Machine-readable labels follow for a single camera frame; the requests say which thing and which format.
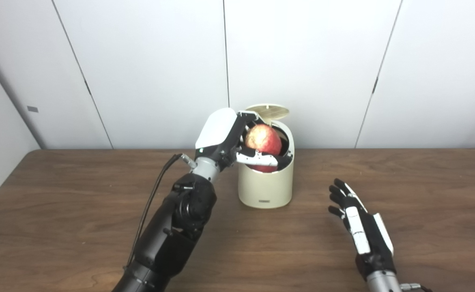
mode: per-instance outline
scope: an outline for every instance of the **cable connector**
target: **cable connector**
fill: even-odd
[[[196,166],[198,166],[198,164],[196,163],[196,161],[193,161],[190,157],[188,157],[185,153],[182,153],[181,154],[181,159],[183,160],[183,162],[187,163],[189,165],[190,168],[194,169],[196,168]]]
[[[421,289],[421,285],[418,283],[404,283],[404,284],[400,284],[400,289],[402,291],[418,290],[418,289]]]

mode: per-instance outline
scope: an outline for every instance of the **open lid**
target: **open lid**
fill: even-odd
[[[290,113],[290,111],[282,105],[272,105],[269,103],[252,105],[246,110],[258,113],[261,118],[263,118],[264,122],[269,125],[271,124],[272,120],[280,120]]]

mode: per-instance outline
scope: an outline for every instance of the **apple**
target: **apple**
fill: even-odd
[[[266,124],[257,124],[250,129],[245,137],[245,145],[271,155],[279,155],[282,147],[279,134]],[[274,172],[277,170],[276,166],[249,165],[249,167],[258,172]]]

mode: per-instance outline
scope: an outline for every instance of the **robotic hand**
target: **robotic hand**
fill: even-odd
[[[293,155],[259,153],[245,147],[247,130],[264,121],[256,113],[225,108],[211,114],[196,141],[195,160],[175,155],[165,165],[151,194],[150,201],[167,168],[181,158],[191,171],[178,179],[149,224],[133,245],[124,274],[113,292],[162,292],[170,279],[179,274],[201,237],[216,201],[213,182],[219,172],[235,162],[278,166],[288,165]]]
[[[371,292],[402,292],[421,289],[417,283],[399,284],[393,262],[393,244],[380,214],[371,215],[356,193],[340,179],[330,185],[330,199],[339,205],[329,212],[343,220],[356,246],[356,267]]]

